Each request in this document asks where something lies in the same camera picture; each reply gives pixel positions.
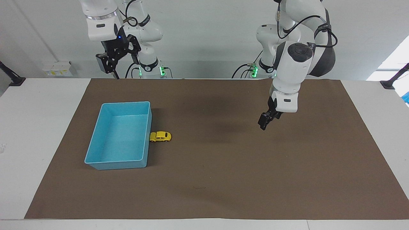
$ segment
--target white wall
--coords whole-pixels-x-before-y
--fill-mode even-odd
[[[229,78],[239,64],[252,62],[261,50],[256,30],[274,23],[277,7],[272,0],[145,0],[145,5],[164,28],[163,40],[154,43],[159,58],[183,78]],[[366,79],[409,35],[406,0],[325,0],[324,5],[339,38],[336,66],[326,78]],[[54,60],[52,54],[71,61],[79,77],[111,77],[95,61],[103,48],[89,41],[77,0],[1,0],[0,33],[5,44],[0,60],[25,77],[43,77],[40,69]],[[130,63],[124,58],[118,73],[123,76]]]

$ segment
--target brown paper mat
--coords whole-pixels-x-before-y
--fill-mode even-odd
[[[409,219],[409,201],[340,81],[307,80],[262,131],[271,80],[92,79],[27,219]],[[84,164],[102,103],[150,101],[148,167]]]

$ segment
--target green led light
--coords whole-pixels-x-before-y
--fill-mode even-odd
[[[252,72],[252,78],[256,78],[257,77],[257,72],[258,72],[258,67],[254,66],[253,72]]]
[[[160,69],[160,74],[161,74],[162,76],[165,76],[165,75],[166,75],[166,71],[163,69],[163,67],[162,67],[162,66],[159,66],[159,69]]]

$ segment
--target black strap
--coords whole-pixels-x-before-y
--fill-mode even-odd
[[[140,23],[138,23],[138,25],[140,26],[140,27],[144,27],[144,26],[146,26],[147,24],[148,24],[148,22],[151,20],[151,16],[148,14],[148,16],[146,16],[146,18],[143,20],[143,21],[141,21]]]
[[[295,25],[293,27],[291,27],[290,29],[284,29],[283,28],[283,32],[286,34],[289,34],[291,32],[292,29],[294,29]]]
[[[314,33],[314,38],[316,38],[316,36],[318,35],[318,33],[320,33],[321,31],[323,32],[331,32],[332,26],[330,23],[330,15],[328,13],[328,10],[325,9],[325,15],[326,15],[326,23],[320,25],[317,30]]]
[[[159,64],[159,60],[156,58],[156,61],[150,65],[144,65],[141,63],[141,67],[146,71],[146,72],[151,72],[157,65]]]
[[[274,66],[267,66],[267,65],[265,65],[262,61],[261,61],[261,59],[258,61],[258,64],[260,65],[260,67],[263,69],[263,70],[265,70],[265,72],[266,73],[272,73],[274,70],[275,70],[275,68],[274,68]]]

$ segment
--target window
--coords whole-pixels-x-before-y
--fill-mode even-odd
[[[409,63],[409,36],[396,48],[396,50],[378,67],[367,81],[383,81],[391,79],[400,69]],[[402,97],[409,92],[409,72],[404,73],[393,86],[396,93]]]

